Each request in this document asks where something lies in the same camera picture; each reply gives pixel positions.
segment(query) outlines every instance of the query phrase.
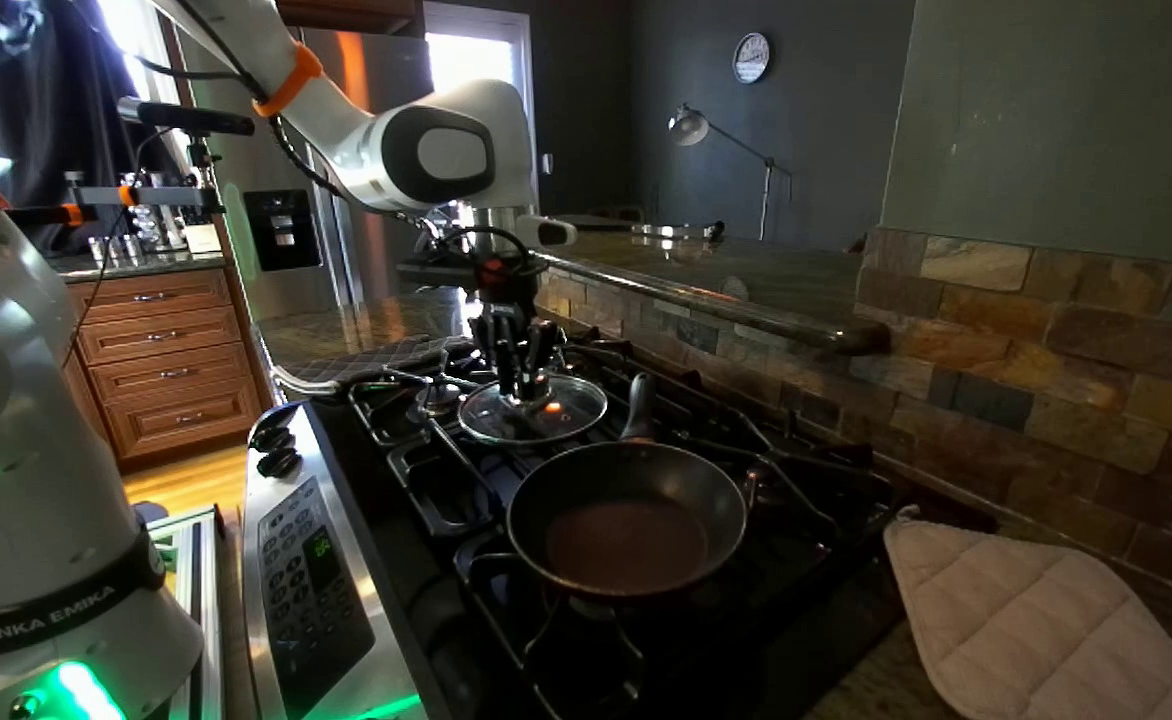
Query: frying pan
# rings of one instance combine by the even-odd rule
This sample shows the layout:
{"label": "frying pan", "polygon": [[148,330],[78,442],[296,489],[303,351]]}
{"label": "frying pan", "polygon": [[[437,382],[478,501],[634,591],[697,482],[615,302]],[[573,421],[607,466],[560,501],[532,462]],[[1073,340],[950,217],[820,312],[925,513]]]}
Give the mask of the frying pan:
{"label": "frying pan", "polygon": [[539,462],[509,508],[511,551],[549,584],[593,599],[644,599],[701,584],[736,554],[748,503],[713,460],[650,438],[650,388],[629,425]]}

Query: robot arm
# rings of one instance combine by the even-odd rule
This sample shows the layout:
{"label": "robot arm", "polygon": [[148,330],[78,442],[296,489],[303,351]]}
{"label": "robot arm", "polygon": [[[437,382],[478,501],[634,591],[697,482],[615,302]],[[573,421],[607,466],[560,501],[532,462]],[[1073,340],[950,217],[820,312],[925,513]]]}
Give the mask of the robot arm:
{"label": "robot arm", "polygon": [[372,117],[322,70],[269,0],[151,3],[238,67],[257,91],[257,111],[285,117],[354,201],[382,213],[445,201],[501,217],[535,213],[532,140],[518,89],[474,83]]}

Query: tile wall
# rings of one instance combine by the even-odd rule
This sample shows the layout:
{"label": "tile wall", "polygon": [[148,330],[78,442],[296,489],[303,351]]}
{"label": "tile wall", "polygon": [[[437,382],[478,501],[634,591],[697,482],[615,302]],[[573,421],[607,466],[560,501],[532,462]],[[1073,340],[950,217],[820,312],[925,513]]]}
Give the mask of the tile wall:
{"label": "tile wall", "polygon": [[752,322],[549,270],[552,315],[629,334],[797,412],[958,501],[1172,579],[1172,265],[876,231],[855,315],[886,354],[820,354]]}

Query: gas stove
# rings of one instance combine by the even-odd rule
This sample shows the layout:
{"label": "gas stove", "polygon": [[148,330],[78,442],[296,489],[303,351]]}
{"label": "gas stove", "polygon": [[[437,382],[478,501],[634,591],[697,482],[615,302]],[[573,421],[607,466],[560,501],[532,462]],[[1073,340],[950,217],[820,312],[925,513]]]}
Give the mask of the gas stove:
{"label": "gas stove", "polygon": [[[365,554],[433,714],[801,714],[895,621],[879,529],[902,491],[874,453],[774,428],[629,344],[577,340],[573,370],[607,412],[552,442],[481,442],[456,388],[492,382],[474,347],[358,375],[322,408],[365,525]],[[708,579],[654,599],[549,588],[509,545],[530,472],[620,438],[634,375],[654,438],[724,466],[748,530]]]}

